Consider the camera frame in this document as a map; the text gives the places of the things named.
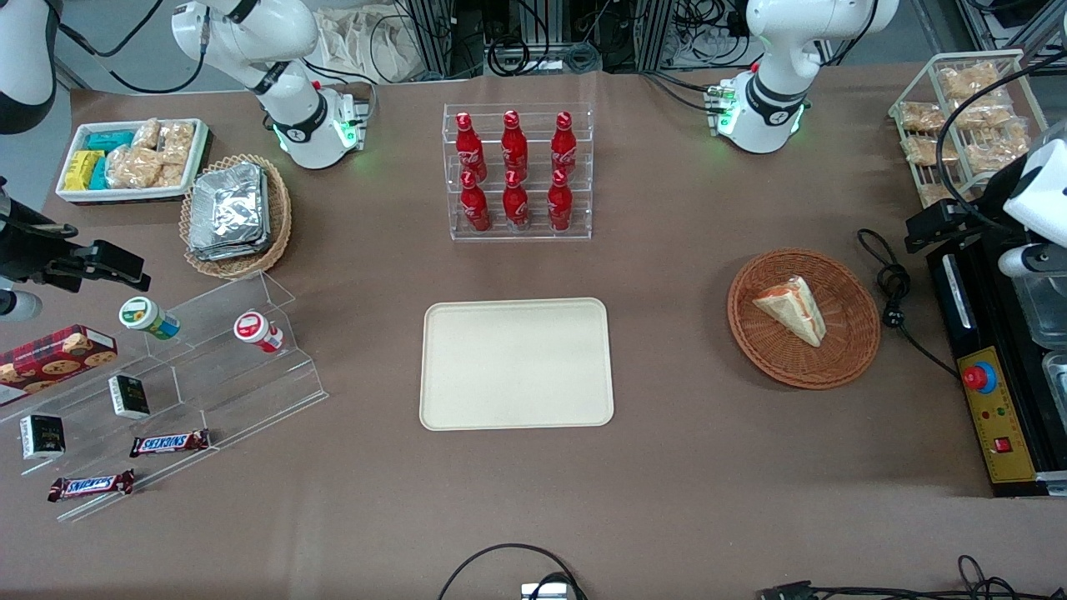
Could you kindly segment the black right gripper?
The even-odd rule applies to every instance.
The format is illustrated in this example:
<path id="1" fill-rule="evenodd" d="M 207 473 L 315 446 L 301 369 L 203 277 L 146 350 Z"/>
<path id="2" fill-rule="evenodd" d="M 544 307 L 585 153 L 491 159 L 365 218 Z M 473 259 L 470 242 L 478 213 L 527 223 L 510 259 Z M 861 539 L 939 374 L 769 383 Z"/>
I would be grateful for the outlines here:
<path id="1" fill-rule="evenodd" d="M 106 278 L 139 293 L 148 293 L 152 277 L 145 259 L 118 244 L 94 240 L 69 242 L 78 228 L 60 224 L 1 190 L 1 277 L 16 283 L 37 283 L 79 293 L 83 280 Z"/>

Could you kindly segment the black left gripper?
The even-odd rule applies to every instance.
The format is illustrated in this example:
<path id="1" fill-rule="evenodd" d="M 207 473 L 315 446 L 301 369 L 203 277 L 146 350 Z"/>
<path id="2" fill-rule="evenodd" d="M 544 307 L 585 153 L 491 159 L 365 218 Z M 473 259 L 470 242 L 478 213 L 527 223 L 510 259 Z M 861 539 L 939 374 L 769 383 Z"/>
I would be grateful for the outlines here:
<path id="1" fill-rule="evenodd" d="M 977 208 L 980 215 L 992 221 L 992 225 L 983 224 L 980 216 L 968 210 L 970 205 L 967 202 L 934 202 L 921 212 L 904 220 L 907 231 L 904 250 L 915 254 L 930 244 L 952 242 L 964 237 L 967 237 L 968 246 L 986 239 L 992 240 L 992 246 L 1002 249 L 1033 242 L 1028 228 L 1004 210 L 1004 204 L 1024 174 L 1026 160 L 1028 156 L 1024 155 L 1001 168 L 986 183 L 980 198 L 972 202 L 973 208 Z"/>

